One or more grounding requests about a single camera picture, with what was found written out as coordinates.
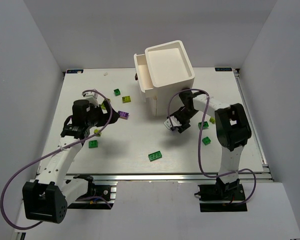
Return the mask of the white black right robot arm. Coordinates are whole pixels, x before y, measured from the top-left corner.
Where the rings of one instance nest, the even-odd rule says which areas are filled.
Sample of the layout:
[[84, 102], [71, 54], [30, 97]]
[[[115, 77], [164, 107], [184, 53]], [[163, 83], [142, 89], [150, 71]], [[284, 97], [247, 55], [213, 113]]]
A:
[[178, 96], [183, 106], [174, 113], [167, 108], [166, 127], [179, 133], [187, 130], [190, 120], [202, 112], [202, 122], [206, 115], [215, 119], [216, 137], [221, 145], [221, 163], [214, 177], [223, 187], [237, 185], [242, 151], [252, 136], [252, 130], [242, 104], [223, 103], [200, 89], [185, 88], [173, 95]]

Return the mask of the small purple lego brick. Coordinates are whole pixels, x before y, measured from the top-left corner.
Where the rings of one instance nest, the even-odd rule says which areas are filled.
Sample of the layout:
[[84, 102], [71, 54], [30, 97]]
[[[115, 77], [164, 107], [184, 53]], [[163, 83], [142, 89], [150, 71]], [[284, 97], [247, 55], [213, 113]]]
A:
[[117, 113], [119, 114], [119, 117], [120, 117], [121, 119], [127, 120], [127, 119], [129, 118], [129, 113], [128, 113], [128, 112], [120, 111], [120, 110], [119, 110]]

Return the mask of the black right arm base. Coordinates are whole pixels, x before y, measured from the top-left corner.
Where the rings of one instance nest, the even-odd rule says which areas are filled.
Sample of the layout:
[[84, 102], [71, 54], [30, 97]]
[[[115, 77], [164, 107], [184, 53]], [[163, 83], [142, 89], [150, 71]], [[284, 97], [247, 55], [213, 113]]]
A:
[[199, 199], [201, 213], [234, 213], [247, 212], [245, 191], [242, 184], [225, 195], [218, 192], [213, 184], [198, 185], [198, 192], [194, 194]]

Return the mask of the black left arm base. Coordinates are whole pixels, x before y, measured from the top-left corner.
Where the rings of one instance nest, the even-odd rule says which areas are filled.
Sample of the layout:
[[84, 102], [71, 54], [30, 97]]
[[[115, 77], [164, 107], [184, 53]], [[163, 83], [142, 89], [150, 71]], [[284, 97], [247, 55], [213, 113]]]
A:
[[64, 181], [62, 192], [68, 209], [110, 210], [116, 199], [116, 186], [78, 174]]

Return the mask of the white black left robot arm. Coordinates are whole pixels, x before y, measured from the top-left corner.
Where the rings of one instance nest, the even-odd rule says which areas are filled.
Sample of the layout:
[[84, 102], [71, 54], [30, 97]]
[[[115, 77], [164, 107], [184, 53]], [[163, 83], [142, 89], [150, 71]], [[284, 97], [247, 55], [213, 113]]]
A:
[[76, 155], [84, 146], [93, 127], [115, 123], [120, 115], [104, 102], [106, 112], [93, 99], [73, 102], [72, 115], [67, 118], [60, 134], [56, 152], [47, 166], [22, 188], [25, 216], [29, 220], [59, 224], [68, 207], [79, 198], [92, 197], [96, 193], [94, 180], [89, 175], [65, 177]]

